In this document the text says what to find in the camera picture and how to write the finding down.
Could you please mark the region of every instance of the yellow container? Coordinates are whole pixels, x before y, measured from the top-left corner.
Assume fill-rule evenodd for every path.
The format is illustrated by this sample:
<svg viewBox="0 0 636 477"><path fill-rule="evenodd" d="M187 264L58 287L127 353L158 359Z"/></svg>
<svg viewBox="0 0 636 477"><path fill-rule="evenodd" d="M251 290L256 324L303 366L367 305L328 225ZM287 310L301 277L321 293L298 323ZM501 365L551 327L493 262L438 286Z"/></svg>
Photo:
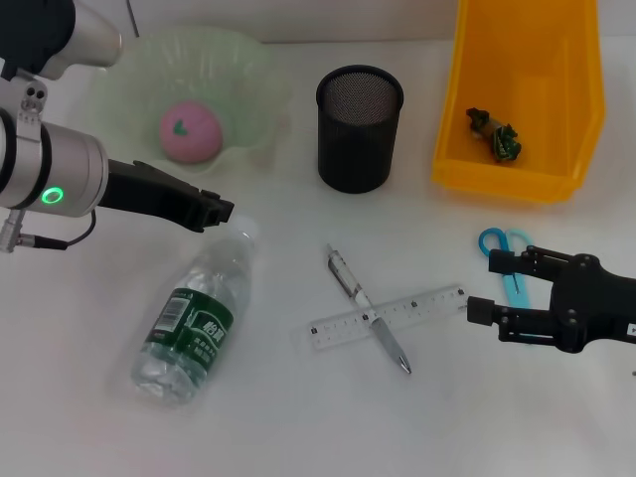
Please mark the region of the yellow container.
<svg viewBox="0 0 636 477"><path fill-rule="evenodd" d="M515 128L516 161L495 162L470 130L471 107ZM595 0L460 0L435 182L564 201L583 183L604 116Z"/></svg>

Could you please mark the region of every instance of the small green toy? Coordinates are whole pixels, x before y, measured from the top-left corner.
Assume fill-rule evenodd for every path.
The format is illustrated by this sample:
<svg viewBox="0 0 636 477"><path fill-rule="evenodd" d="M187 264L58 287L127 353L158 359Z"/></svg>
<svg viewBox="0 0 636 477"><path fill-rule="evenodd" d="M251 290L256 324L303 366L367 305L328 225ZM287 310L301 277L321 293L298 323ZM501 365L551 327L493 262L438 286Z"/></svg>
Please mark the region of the small green toy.
<svg viewBox="0 0 636 477"><path fill-rule="evenodd" d="M491 149L497 162L514 161L521 152L521 144L515 138L519 135L510 124L502 123L490 117L488 111L471 107L466 111L471 119L470 128L491 142Z"/></svg>

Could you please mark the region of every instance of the green led light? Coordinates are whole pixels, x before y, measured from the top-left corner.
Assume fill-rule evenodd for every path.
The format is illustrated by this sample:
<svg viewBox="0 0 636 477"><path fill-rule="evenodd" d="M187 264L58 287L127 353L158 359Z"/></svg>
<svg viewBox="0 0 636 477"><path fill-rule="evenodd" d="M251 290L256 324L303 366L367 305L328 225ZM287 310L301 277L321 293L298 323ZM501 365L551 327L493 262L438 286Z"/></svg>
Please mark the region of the green led light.
<svg viewBox="0 0 636 477"><path fill-rule="evenodd" d="M60 189L59 187L52 187L44 191L44 193L42 194L42 202L47 205L52 205L61 201L63 197L64 191L62 189Z"/></svg>

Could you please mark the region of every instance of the ruler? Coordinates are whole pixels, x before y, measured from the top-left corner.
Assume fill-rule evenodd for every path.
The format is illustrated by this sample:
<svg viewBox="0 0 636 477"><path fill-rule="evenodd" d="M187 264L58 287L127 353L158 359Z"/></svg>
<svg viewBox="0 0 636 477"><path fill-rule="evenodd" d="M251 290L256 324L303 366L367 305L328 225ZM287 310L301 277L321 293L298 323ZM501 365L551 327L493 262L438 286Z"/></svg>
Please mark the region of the ruler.
<svg viewBox="0 0 636 477"><path fill-rule="evenodd" d="M420 293L409 298L374 306L392 331L430 320L457 315L466 310L468 294L460 285ZM309 324L309 336L316 350L361 340L372 335L369 317L364 310L322 318Z"/></svg>

